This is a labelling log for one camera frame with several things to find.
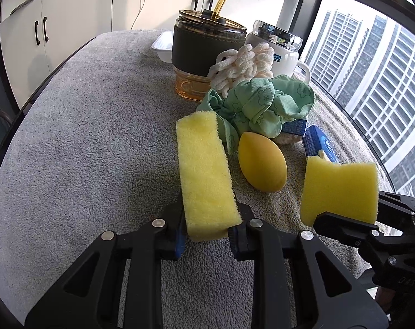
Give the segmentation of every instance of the sponge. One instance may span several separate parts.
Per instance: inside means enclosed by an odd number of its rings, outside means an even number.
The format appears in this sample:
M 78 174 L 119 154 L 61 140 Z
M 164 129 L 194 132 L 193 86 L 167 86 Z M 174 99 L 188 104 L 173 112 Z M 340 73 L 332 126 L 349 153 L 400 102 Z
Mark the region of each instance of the sponge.
M 177 121 L 178 165 L 186 227 L 193 241 L 227 237 L 241 223 L 229 165 L 213 111 L 197 111 Z
M 329 211 L 375 223 L 378 214 L 378 171 L 374 163 L 337 164 L 309 157 L 300 219 L 313 226 L 317 215 Z

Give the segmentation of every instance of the white plastic tray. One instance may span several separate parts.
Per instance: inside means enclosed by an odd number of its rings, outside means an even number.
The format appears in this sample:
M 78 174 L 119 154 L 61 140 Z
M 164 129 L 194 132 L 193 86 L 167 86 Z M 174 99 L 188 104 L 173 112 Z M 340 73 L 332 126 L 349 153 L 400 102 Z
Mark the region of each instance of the white plastic tray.
M 153 43 L 151 49 L 156 51 L 160 60 L 171 63 L 173 31 L 162 32 L 158 39 Z

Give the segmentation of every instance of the gray towel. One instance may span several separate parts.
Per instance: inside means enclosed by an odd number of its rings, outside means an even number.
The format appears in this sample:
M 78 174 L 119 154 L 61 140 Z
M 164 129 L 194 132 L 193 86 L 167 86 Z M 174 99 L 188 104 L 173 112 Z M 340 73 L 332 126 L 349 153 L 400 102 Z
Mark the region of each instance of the gray towel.
M 175 122 L 197 103 L 174 92 L 171 64 L 149 47 L 158 31 L 98 36 L 53 78 L 17 131 L 0 170 L 0 297 L 24 322 L 45 291 L 103 231 L 136 230 L 180 190 Z M 342 113 L 315 86 L 310 121 L 341 162 L 374 158 Z M 281 147 L 285 188 L 263 194 L 229 157 L 240 202 L 277 228 L 298 232 L 305 175 L 301 143 Z M 380 189 L 390 191 L 380 171 Z M 359 276 L 357 252 L 323 239 Z M 188 243 L 162 261 L 165 328 L 249 328 L 252 262 L 236 262 L 226 239 Z

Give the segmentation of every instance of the white scrunchie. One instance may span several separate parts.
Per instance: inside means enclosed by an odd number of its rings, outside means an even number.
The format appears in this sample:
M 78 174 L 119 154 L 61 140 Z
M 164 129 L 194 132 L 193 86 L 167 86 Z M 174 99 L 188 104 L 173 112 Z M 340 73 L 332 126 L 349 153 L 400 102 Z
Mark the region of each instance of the white scrunchie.
M 211 80 L 211 88 L 225 98 L 231 88 L 244 80 L 273 78 L 271 69 L 274 53 L 275 50 L 265 42 L 255 48 L 246 44 L 238 51 L 229 49 L 221 52 L 207 75 Z

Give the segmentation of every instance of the amber glass straw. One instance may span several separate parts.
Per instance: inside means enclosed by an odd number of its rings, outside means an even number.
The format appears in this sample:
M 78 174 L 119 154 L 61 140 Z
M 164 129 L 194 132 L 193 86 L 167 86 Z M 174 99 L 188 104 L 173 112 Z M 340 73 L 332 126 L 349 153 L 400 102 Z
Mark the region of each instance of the amber glass straw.
M 212 12 L 211 20 L 217 21 L 218 17 L 220 16 L 220 11 L 223 8 L 225 2 L 226 0 L 218 0 L 217 5 L 215 5 L 215 8 Z

